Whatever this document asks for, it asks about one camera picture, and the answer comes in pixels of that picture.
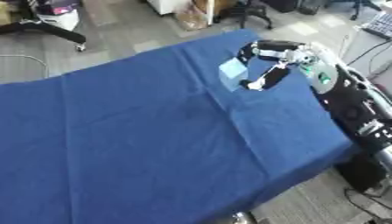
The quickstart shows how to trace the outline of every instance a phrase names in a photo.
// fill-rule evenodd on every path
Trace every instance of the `light blue cube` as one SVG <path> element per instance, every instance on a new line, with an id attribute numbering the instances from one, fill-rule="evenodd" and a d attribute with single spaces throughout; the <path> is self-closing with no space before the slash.
<path id="1" fill-rule="evenodd" d="M 237 59 L 233 58 L 219 66 L 219 76 L 222 84 L 233 92 L 240 87 L 241 80 L 248 78 L 248 69 Z"/>

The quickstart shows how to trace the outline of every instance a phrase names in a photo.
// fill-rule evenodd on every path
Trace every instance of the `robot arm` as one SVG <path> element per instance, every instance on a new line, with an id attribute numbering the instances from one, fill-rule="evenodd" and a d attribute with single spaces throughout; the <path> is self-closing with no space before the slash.
<path id="1" fill-rule="evenodd" d="M 236 58 L 247 66 L 255 56 L 277 64 L 241 86 L 268 90 L 290 73 L 288 65 L 298 66 L 338 126 L 392 172 L 392 101 L 377 86 L 320 44 L 262 40 L 244 46 Z"/>

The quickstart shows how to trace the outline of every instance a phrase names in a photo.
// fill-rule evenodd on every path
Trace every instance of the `electronic device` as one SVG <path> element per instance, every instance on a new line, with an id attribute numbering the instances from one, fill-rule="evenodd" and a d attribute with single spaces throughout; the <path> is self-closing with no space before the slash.
<path id="1" fill-rule="evenodd" d="M 382 12 L 362 29 L 383 39 L 392 39 L 392 14 Z"/>

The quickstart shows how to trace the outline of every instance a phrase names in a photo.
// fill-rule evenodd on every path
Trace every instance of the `office chair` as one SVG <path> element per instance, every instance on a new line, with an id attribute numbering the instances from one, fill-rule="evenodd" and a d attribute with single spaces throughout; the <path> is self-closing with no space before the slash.
<path id="1" fill-rule="evenodd" d="M 372 3 L 371 0 L 329 0 L 325 7 L 329 7 L 332 3 L 345 3 L 345 2 L 354 2 L 353 8 L 355 8 L 355 14 L 351 16 L 351 20 L 357 20 L 358 16 L 360 15 L 360 10 L 362 6 L 366 6 L 372 8 L 376 11 L 381 11 L 382 9 Z"/>
<path id="2" fill-rule="evenodd" d="M 75 47 L 78 52 L 84 51 L 86 49 L 86 37 L 77 32 L 68 31 L 55 25 L 45 23 L 44 21 L 39 19 L 36 14 L 36 9 L 38 9 L 39 6 L 43 6 L 43 8 L 46 8 L 50 5 L 47 4 L 47 2 L 48 1 L 46 0 L 21 0 L 19 9 L 21 12 L 22 20 L 12 24 L 1 25 L 0 35 L 13 32 L 23 32 L 25 30 L 42 31 L 72 41 L 76 43 Z"/>
<path id="3" fill-rule="evenodd" d="M 235 6 L 222 10 L 213 21 L 219 23 L 224 18 L 239 18 L 240 27 L 243 29 L 245 28 L 248 17 L 253 16 L 265 20 L 268 24 L 267 29 L 271 30 L 272 21 L 267 16 L 267 8 L 265 5 L 253 5 L 252 2 L 253 0 L 248 0 L 246 3 L 239 1 Z"/>

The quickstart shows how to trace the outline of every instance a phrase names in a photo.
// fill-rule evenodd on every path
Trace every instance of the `green light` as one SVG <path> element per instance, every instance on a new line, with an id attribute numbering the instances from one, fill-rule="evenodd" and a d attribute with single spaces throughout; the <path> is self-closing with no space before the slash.
<path id="1" fill-rule="evenodd" d="M 319 75 L 318 75 L 318 79 L 320 80 L 320 82 L 322 83 L 322 84 L 328 84 L 330 81 L 331 81 L 331 78 L 328 76 L 328 75 L 326 75 L 325 73 L 320 73 Z"/>

